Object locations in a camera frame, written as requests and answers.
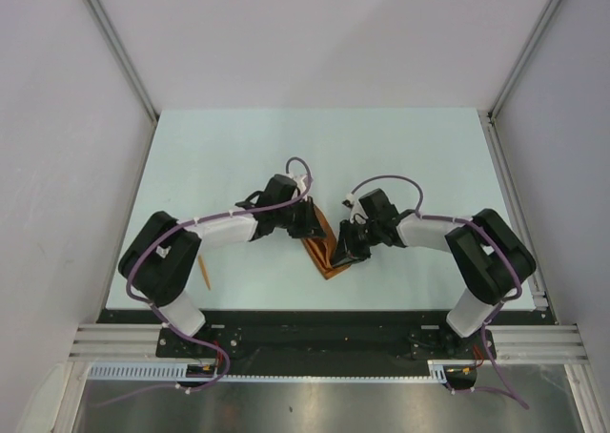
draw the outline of brown cloth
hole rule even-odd
[[[317,267],[320,274],[328,280],[329,278],[333,278],[337,274],[345,271],[350,267],[350,265],[347,264],[339,268],[334,268],[331,265],[331,257],[333,256],[336,248],[335,233],[333,233],[333,228],[331,228],[331,225],[328,224],[328,220],[322,211],[320,211],[315,204],[314,207],[315,215],[317,216],[324,233],[326,233],[326,237],[302,239],[302,241],[307,253],[312,258],[314,265]]]

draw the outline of wall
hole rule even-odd
[[[0,419],[101,302],[152,127],[81,0],[0,0]]]
[[[609,101],[610,0],[566,0],[498,121],[551,300],[578,323],[604,387]]]
[[[489,109],[546,0],[104,0],[163,109]]]

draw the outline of cable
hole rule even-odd
[[[295,204],[296,202],[298,202],[300,199],[302,199],[305,195],[307,195],[309,193],[309,191],[312,187],[312,182],[314,180],[312,178],[312,171],[310,170],[309,165],[302,158],[300,158],[298,156],[292,156],[291,158],[288,159],[288,161],[286,161],[286,173],[290,172],[290,165],[294,161],[297,161],[303,165],[303,167],[305,168],[306,176],[307,176],[305,190],[301,194],[299,194],[298,196],[296,196],[288,201],[281,202],[279,204],[274,204],[272,206],[265,206],[265,207],[259,207],[259,208],[241,210],[241,211],[234,211],[234,212],[223,212],[220,214],[214,214],[212,216],[204,216],[202,218],[192,219],[192,220],[184,221],[182,223],[178,223],[177,225],[172,227],[172,229],[170,229],[169,231],[167,231],[166,233],[164,233],[163,235],[158,237],[149,246],[149,248],[146,249],[142,253],[140,258],[138,258],[137,261],[135,262],[135,264],[133,265],[133,268],[127,277],[127,284],[125,286],[125,291],[126,291],[128,297],[130,297],[131,299],[134,299],[136,301],[145,302],[146,304],[148,304],[151,307],[154,314],[161,320],[161,323],[167,324],[167,327],[170,328],[178,337],[182,338],[183,340],[193,342],[197,345],[203,345],[205,347],[215,350],[216,355],[220,354],[222,356],[223,360],[225,361],[225,367],[220,374],[216,375],[213,379],[211,379],[210,381],[207,381],[206,383],[204,383],[201,386],[191,387],[191,388],[187,389],[186,390],[187,393],[199,392],[203,389],[212,387],[212,386],[216,385],[222,378],[224,378],[227,375],[227,373],[229,373],[229,369],[231,368],[231,360],[229,358],[229,354],[227,354],[227,352],[225,352],[225,350],[222,347],[220,347],[219,345],[215,345],[211,342],[206,342],[204,340],[198,340],[197,338],[193,338],[192,336],[186,335],[185,333],[180,331],[178,328],[173,326],[170,323],[170,321],[167,320],[167,318],[163,315],[163,313],[154,304],[150,303],[149,299],[147,299],[146,297],[141,297],[133,292],[132,288],[133,288],[133,280],[135,279],[135,275],[137,274],[138,270],[140,269],[140,267],[142,266],[142,264],[144,263],[146,258],[152,252],[154,252],[156,250],[156,248],[163,241],[165,241],[168,237],[174,235],[175,233],[177,233],[178,231],[180,231],[182,229],[188,228],[195,224],[205,223],[207,221],[212,221],[212,220],[216,220],[219,218],[238,217],[238,216],[245,216],[247,214],[257,214],[260,212],[274,211],[276,209],[281,209],[283,207],[291,206],[291,205]],[[119,402],[119,401],[126,400],[127,398],[139,395],[140,393],[148,392],[149,390],[154,390],[156,388],[171,388],[171,387],[175,387],[175,384],[162,383],[162,384],[157,384],[157,385],[151,385],[149,387],[144,387],[142,389],[135,390],[131,393],[121,395],[120,397],[116,397],[114,399],[95,404],[94,406],[102,407],[102,406],[111,404],[113,402]]]
[[[506,301],[518,299],[523,294],[523,287],[521,286],[521,282],[519,281],[519,276],[515,272],[515,268],[513,268],[513,265],[510,263],[508,258],[504,255],[504,253],[500,250],[500,248],[494,242],[494,240],[491,239],[489,237],[489,235],[487,235],[487,233],[485,233],[485,230],[483,230],[481,227],[479,227],[478,225],[476,225],[472,221],[466,220],[464,218],[454,218],[454,217],[450,217],[450,216],[432,216],[432,215],[424,216],[419,211],[419,208],[421,207],[421,204],[423,202],[423,190],[421,189],[421,187],[419,186],[419,184],[417,182],[415,182],[414,180],[412,180],[409,177],[405,177],[404,175],[376,175],[376,176],[368,178],[368,179],[364,180],[363,182],[360,182],[358,185],[356,185],[356,187],[352,190],[352,195],[358,189],[360,189],[363,185],[365,185],[365,184],[367,184],[369,182],[372,182],[374,180],[379,180],[381,178],[396,178],[398,180],[407,181],[407,182],[411,183],[412,185],[414,185],[417,188],[417,190],[419,191],[419,201],[417,202],[417,206],[415,208],[415,215],[418,218],[421,218],[422,220],[438,220],[438,221],[448,221],[448,222],[451,222],[451,223],[460,223],[462,225],[466,225],[466,226],[472,228],[473,230],[475,230],[483,238],[483,240],[485,240],[485,242],[487,244],[489,244],[490,247],[492,247],[494,249],[494,251],[498,255],[499,259],[502,261],[502,263],[504,264],[504,266],[508,270],[509,274],[511,275],[511,278],[513,279],[513,282],[515,283],[515,288],[516,288],[517,292],[513,296],[511,296],[511,297],[506,297],[505,299],[503,299],[499,303],[499,305],[494,309],[494,311],[487,317],[487,319],[483,321],[483,324],[480,327],[480,335],[481,335],[481,340],[482,340],[483,344],[486,344],[486,342],[487,342],[487,336],[486,336],[487,325],[498,314],[498,312],[500,311],[500,309],[502,308],[502,306],[504,305],[504,303]],[[527,402],[525,402],[525,400],[517,393],[517,391],[513,388],[513,386],[506,380],[506,378],[502,374],[502,372],[501,372],[501,370],[499,368],[498,362],[496,361],[496,359],[494,358],[494,355],[491,352],[491,349],[487,345],[483,345],[483,347],[485,348],[485,353],[487,354],[487,358],[489,359],[490,363],[492,363],[492,366],[494,367],[494,370],[496,371],[496,374],[498,374],[499,379],[502,381],[502,383],[504,384],[504,387],[506,387],[507,391],[499,389],[499,388],[495,388],[495,387],[476,387],[474,389],[469,389],[469,390],[454,390],[452,388],[451,389],[452,393],[455,393],[455,392],[460,392],[460,393],[474,393],[474,392],[499,393],[501,395],[504,395],[506,397],[509,397],[509,398],[515,400],[524,409],[529,409],[530,408],[529,404]]]

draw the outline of purple cable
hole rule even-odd
[[[299,163],[301,163],[303,165],[303,167],[305,168],[305,171],[307,173],[307,181],[305,184],[305,190],[303,191],[303,193],[299,194],[298,196],[279,203],[279,204],[274,204],[273,206],[266,206],[266,207],[259,207],[259,208],[254,208],[254,209],[248,209],[248,210],[243,210],[243,211],[235,211],[235,212],[223,212],[220,214],[214,214],[212,216],[204,216],[202,218],[198,218],[197,220],[192,219],[192,220],[188,220],[188,221],[184,221],[182,223],[177,224],[176,226],[172,227],[171,230],[167,231],[166,233],[164,233],[163,235],[161,235],[160,237],[157,238],[157,240],[155,242],[153,242],[148,249],[146,249],[144,251],[144,253],[140,256],[140,258],[137,259],[137,261],[135,262],[135,264],[133,265],[132,270],[130,271],[130,274],[128,275],[127,278],[127,284],[125,286],[125,291],[127,292],[128,297],[130,297],[131,299],[135,299],[136,301],[140,301],[140,302],[145,302],[147,303],[152,311],[154,312],[154,314],[161,320],[161,323],[167,323],[168,324],[168,328],[170,328],[177,336],[179,336],[180,338],[182,338],[183,340],[188,340],[190,342],[193,342],[195,344],[198,345],[203,345],[205,347],[208,347],[210,349],[215,350],[217,353],[222,354],[224,361],[225,361],[225,367],[222,370],[222,372],[220,374],[218,374],[216,377],[214,377],[213,379],[209,380],[208,382],[204,383],[201,386],[198,387],[190,387],[190,393],[193,392],[199,392],[203,389],[212,387],[213,385],[216,385],[222,378],[224,378],[227,373],[229,373],[229,369],[231,368],[231,359],[229,358],[229,354],[227,354],[227,352],[224,351],[224,349],[222,349],[221,347],[212,344],[211,342],[206,342],[204,340],[198,340],[197,338],[193,338],[192,336],[189,336],[185,333],[183,333],[182,331],[180,331],[179,329],[177,329],[175,326],[173,326],[168,320],[167,318],[163,315],[163,313],[156,307],[154,306],[154,304],[151,304],[150,301],[146,298],[146,297],[141,297],[137,294],[135,294],[132,290],[133,287],[133,280],[135,279],[135,274],[137,273],[137,271],[140,269],[140,267],[142,266],[142,264],[144,263],[144,261],[146,260],[146,258],[156,250],[156,248],[164,241],[166,240],[168,237],[170,237],[171,235],[177,233],[178,231],[180,231],[181,229],[184,228],[188,228],[190,226],[193,226],[195,224],[200,224],[200,223],[205,223],[207,221],[212,221],[212,220],[216,220],[219,218],[224,218],[224,217],[238,217],[238,216],[245,216],[247,214],[257,214],[260,212],[268,212],[268,211],[274,211],[277,209],[281,209],[283,207],[287,207],[287,206],[291,206],[293,204],[295,204],[296,202],[298,202],[300,199],[302,199],[305,195],[307,195],[312,187],[312,182],[314,181],[314,179],[312,178],[312,171],[310,170],[308,164],[301,158],[299,158],[298,156],[292,156],[291,158],[288,159],[288,161],[286,161],[286,173],[290,172],[290,165],[293,161],[297,161]],[[95,407],[102,407],[102,406],[106,406],[108,404],[112,404],[113,402],[120,402],[123,400],[126,400],[128,398],[134,397],[136,395],[139,395],[141,393],[144,392],[148,392],[149,390],[154,390],[157,388],[175,388],[175,384],[170,384],[170,383],[160,383],[160,384],[156,384],[156,385],[151,385],[149,387],[144,387],[144,388],[140,388],[138,390],[135,390],[131,393],[125,394],[125,395],[121,395],[120,397],[116,397],[113,398],[111,400],[106,400],[105,402],[100,402],[98,404],[93,404],[93,406]]]
[[[462,225],[469,226],[470,228],[474,229],[485,240],[485,242],[487,242],[494,249],[494,251],[498,255],[499,259],[502,261],[502,263],[508,270],[509,274],[511,275],[511,278],[513,279],[513,282],[515,283],[515,288],[517,289],[517,292],[511,297],[506,297],[505,299],[503,299],[500,302],[500,304],[498,305],[498,307],[496,307],[496,309],[494,309],[494,311],[489,315],[489,317],[487,319],[485,319],[485,321],[481,325],[480,335],[481,335],[482,342],[485,344],[487,342],[487,337],[486,337],[487,325],[498,314],[498,312],[500,311],[500,309],[502,308],[503,304],[506,301],[518,299],[523,294],[523,287],[521,287],[521,282],[519,281],[519,276],[515,272],[515,268],[513,268],[513,265],[510,263],[508,258],[504,255],[504,253],[500,250],[500,248],[494,242],[494,240],[491,239],[489,237],[489,235],[487,235],[487,233],[485,233],[485,230],[483,230],[481,227],[479,227],[472,221],[466,220],[464,218],[453,218],[450,216],[423,216],[421,214],[421,212],[419,211],[419,208],[421,207],[421,204],[423,202],[423,190],[421,189],[419,184],[417,182],[415,182],[414,180],[412,180],[411,178],[405,177],[403,175],[376,175],[375,177],[371,177],[371,178],[364,180],[363,182],[360,182],[352,190],[352,194],[354,194],[356,191],[358,191],[363,185],[366,185],[369,182],[372,182],[374,180],[378,180],[381,178],[397,178],[399,180],[404,180],[404,181],[409,182],[412,185],[414,185],[417,188],[417,190],[419,191],[419,201],[417,202],[417,206],[415,208],[416,216],[418,216],[419,218],[421,218],[423,220],[448,221],[448,222],[452,222],[452,223],[453,222],[461,223]],[[495,387],[477,387],[477,388],[474,388],[474,390],[454,390],[449,384],[447,384],[449,386],[449,388],[451,388],[453,391],[458,392],[458,393],[474,393],[474,392],[499,393],[501,395],[504,395],[506,397],[509,397],[509,398],[515,400],[516,402],[518,402],[521,405],[521,407],[523,407],[523,409],[529,409],[530,408],[529,404],[527,402],[525,402],[525,400],[517,393],[517,391],[513,388],[513,386],[506,380],[506,378],[502,374],[502,372],[499,368],[498,362],[494,358],[494,355],[492,354],[489,347],[487,347],[487,345],[483,345],[483,347],[485,347],[485,353],[487,354],[488,360],[490,361],[490,363],[492,363],[492,366],[496,370],[496,373],[498,374],[499,379],[502,381],[502,383],[504,384],[504,386],[506,387],[506,389],[508,391],[505,391],[505,390],[502,390],[499,388],[495,388]]]

